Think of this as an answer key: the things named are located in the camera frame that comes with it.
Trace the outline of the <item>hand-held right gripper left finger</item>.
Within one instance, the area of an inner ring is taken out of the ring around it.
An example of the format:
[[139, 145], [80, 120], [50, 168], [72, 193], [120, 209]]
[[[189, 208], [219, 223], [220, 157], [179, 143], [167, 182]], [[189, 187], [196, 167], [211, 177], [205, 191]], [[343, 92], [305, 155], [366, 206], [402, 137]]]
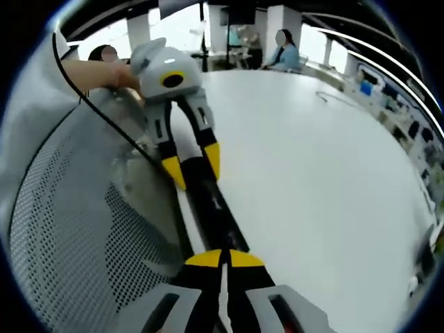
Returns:
[[148, 293], [138, 332], [213, 332], [219, 317], [222, 250], [190, 257], [170, 284]]

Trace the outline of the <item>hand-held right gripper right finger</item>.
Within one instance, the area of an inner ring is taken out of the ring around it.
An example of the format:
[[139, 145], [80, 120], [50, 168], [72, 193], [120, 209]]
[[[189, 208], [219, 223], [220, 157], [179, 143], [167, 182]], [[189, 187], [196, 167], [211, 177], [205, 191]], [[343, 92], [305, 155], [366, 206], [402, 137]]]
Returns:
[[233, 332], [333, 332], [327, 314], [290, 286], [274, 283], [264, 263], [230, 251], [228, 317]]

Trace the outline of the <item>person's left hand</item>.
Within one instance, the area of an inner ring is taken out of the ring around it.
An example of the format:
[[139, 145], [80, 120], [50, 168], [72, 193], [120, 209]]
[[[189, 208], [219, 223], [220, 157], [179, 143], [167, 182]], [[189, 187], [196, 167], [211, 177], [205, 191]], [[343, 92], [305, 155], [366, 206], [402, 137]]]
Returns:
[[117, 68], [115, 85], [133, 90], [140, 89], [139, 79], [134, 75], [129, 65], [123, 65]]

